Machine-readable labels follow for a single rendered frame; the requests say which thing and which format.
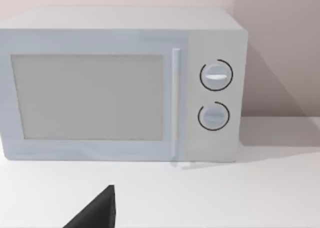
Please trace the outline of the small microwave knob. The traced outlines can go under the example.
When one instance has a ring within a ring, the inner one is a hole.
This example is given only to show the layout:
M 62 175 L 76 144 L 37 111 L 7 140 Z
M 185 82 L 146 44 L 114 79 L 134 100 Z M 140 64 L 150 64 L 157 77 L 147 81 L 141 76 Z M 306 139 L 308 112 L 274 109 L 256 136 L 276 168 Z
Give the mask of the small microwave knob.
M 227 112 L 220 105 L 204 107 L 201 112 L 200 120 L 207 129 L 219 129 L 227 120 Z

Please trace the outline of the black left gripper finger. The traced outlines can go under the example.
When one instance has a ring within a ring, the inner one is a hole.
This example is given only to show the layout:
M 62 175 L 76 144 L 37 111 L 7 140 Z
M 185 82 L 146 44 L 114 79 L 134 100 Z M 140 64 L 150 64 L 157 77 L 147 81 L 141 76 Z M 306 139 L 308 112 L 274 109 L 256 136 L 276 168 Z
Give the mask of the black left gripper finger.
M 115 186 L 108 185 L 62 228 L 115 228 Z

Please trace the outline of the large microwave knob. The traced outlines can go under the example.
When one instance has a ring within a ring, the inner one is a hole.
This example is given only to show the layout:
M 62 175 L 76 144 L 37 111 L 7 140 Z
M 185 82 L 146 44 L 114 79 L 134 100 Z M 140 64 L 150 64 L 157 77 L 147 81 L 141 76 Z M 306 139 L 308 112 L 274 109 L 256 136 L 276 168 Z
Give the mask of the large microwave knob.
M 230 80 L 230 69 L 225 64 L 214 63 L 206 65 L 201 73 L 203 83 L 210 89 L 221 89 Z

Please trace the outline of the pale microwave door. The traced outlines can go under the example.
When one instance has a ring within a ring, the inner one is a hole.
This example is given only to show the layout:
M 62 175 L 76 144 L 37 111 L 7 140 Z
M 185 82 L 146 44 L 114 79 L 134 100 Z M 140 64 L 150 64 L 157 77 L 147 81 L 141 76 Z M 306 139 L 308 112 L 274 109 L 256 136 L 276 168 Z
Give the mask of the pale microwave door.
M 0 29 L 0 138 L 9 160 L 172 160 L 178 30 Z

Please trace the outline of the pale microwave oven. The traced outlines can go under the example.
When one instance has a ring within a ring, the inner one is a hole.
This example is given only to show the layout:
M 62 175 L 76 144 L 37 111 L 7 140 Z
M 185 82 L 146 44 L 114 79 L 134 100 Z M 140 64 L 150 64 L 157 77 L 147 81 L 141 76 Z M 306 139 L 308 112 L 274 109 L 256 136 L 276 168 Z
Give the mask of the pale microwave oven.
M 188 36 L 183 86 L 185 125 L 177 157 L 170 161 L 232 162 L 239 143 L 248 32 L 227 12 L 206 7 L 49 7 L 0 22 L 0 29 L 178 30 Z M 206 65 L 229 67 L 228 84 L 210 89 L 202 80 Z M 219 129 L 201 122 L 204 107 L 220 105 L 227 120 Z

